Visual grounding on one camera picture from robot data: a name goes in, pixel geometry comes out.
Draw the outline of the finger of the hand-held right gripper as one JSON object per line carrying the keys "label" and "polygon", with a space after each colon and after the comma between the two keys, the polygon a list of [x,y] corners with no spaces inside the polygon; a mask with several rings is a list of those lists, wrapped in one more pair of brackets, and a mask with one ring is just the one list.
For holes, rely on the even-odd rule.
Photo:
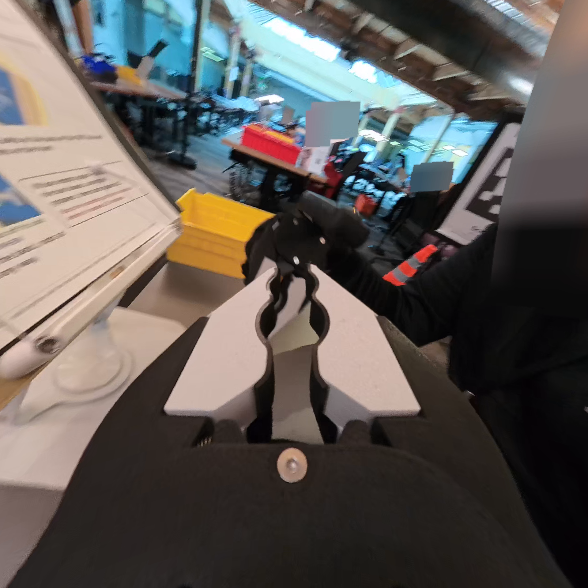
{"label": "finger of the hand-held right gripper", "polygon": [[294,320],[307,304],[304,277],[288,276],[281,283],[280,299],[276,305],[276,332]]}

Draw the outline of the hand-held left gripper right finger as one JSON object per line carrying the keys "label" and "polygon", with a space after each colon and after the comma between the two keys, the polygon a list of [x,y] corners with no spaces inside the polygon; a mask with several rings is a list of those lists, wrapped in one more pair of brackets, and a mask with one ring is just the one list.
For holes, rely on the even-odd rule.
{"label": "hand-held left gripper right finger", "polygon": [[310,399],[324,442],[346,425],[415,417],[420,404],[376,313],[316,265],[309,265]]}

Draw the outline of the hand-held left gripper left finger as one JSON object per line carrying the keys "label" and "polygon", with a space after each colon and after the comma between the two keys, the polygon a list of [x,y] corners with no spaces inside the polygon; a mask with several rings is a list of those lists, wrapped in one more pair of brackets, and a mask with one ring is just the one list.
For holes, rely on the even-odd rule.
{"label": "hand-held left gripper left finger", "polygon": [[275,374],[269,334],[281,276],[268,267],[215,309],[165,405],[168,416],[235,422],[250,442],[272,437]]}

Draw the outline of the person's right forearm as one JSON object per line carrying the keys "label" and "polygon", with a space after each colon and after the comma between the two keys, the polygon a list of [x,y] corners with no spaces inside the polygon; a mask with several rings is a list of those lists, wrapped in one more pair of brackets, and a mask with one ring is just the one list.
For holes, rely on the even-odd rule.
{"label": "person's right forearm", "polygon": [[496,235],[492,224],[452,257],[401,286],[386,282],[348,247],[327,255],[327,274],[417,346],[450,336],[456,344],[477,347],[501,335],[499,308],[490,292]]}

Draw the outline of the person's right hand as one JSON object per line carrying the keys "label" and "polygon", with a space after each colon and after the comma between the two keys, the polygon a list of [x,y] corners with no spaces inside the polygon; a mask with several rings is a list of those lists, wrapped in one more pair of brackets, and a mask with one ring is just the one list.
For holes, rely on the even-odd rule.
{"label": "person's right hand", "polygon": [[298,201],[293,253],[305,263],[326,266],[331,258],[365,243],[369,229],[349,207],[312,192]]}

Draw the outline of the white printed card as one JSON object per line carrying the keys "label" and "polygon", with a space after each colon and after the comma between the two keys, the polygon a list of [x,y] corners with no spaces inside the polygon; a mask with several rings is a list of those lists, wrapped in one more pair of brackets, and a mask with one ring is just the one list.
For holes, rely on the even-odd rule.
{"label": "white printed card", "polygon": [[330,151],[330,146],[305,146],[298,154],[296,167],[307,174],[322,176]]}

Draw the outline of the yellow plastic bin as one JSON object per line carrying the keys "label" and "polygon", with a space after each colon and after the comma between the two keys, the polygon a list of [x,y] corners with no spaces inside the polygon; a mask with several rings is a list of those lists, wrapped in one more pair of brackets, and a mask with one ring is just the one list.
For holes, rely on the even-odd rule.
{"label": "yellow plastic bin", "polygon": [[243,279],[245,246],[274,214],[195,189],[178,200],[183,232],[167,249],[168,262]]}

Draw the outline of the red plastic bin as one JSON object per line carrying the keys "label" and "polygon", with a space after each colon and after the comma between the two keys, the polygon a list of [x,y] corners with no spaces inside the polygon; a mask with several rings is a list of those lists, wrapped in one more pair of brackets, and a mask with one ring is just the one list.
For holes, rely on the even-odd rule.
{"label": "red plastic bin", "polygon": [[258,123],[242,127],[241,145],[287,164],[295,165],[302,148],[293,138]]}

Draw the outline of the orange grey striped object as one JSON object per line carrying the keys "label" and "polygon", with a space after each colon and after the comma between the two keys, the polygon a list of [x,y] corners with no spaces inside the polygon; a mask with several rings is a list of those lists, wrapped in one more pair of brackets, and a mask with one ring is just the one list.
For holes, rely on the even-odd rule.
{"label": "orange grey striped object", "polygon": [[426,245],[383,276],[383,280],[396,287],[404,286],[415,277],[437,253],[438,248],[435,245]]}

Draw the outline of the wooden table black legs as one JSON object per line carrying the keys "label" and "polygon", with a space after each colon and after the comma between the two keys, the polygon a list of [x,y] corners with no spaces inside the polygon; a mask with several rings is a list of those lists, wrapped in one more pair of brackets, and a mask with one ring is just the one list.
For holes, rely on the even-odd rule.
{"label": "wooden table black legs", "polygon": [[259,199],[256,204],[262,210],[278,212],[283,208],[283,205],[279,203],[281,199],[275,189],[279,175],[283,175],[290,181],[289,189],[282,198],[293,204],[298,203],[301,195],[312,185],[330,187],[326,177],[307,172],[295,164],[244,146],[240,143],[240,139],[225,137],[221,143],[231,150],[229,158],[233,164],[254,164],[265,169],[266,173],[259,186]]}

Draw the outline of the black white tag poster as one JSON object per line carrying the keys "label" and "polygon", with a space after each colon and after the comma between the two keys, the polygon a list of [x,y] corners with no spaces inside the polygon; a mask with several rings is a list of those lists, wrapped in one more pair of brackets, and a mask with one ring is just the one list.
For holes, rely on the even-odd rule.
{"label": "black white tag poster", "polygon": [[441,238],[464,246],[498,221],[521,124],[522,117],[516,116],[497,126],[436,230]]}

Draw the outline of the black floor pole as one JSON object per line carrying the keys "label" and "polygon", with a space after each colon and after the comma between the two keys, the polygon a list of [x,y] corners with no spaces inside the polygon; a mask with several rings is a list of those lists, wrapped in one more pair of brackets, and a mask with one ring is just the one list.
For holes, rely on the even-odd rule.
{"label": "black floor pole", "polygon": [[210,1],[195,1],[195,28],[192,47],[192,57],[190,59],[190,72],[187,83],[187,92],[182,101],[176,103],[175,123],[180,124],[180,147],[168,153],[167,162],[184,168],[188,171],[197,169],[197,162],[189,156],[188,149],[190,145],[190,116],[195,106],[195,98],[201,88],[201,70],[202,70],[202,45],[203,34],[206,24],[209,21]]}

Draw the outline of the printed instruction sheet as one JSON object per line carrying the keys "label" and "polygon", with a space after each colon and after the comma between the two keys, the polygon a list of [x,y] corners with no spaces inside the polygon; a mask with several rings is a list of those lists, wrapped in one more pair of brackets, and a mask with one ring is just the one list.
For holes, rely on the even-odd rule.
{"label": "printed instruction sheet", "polygon": [[1,1],[1,347],[180,216],[80,70],[20,1]]}

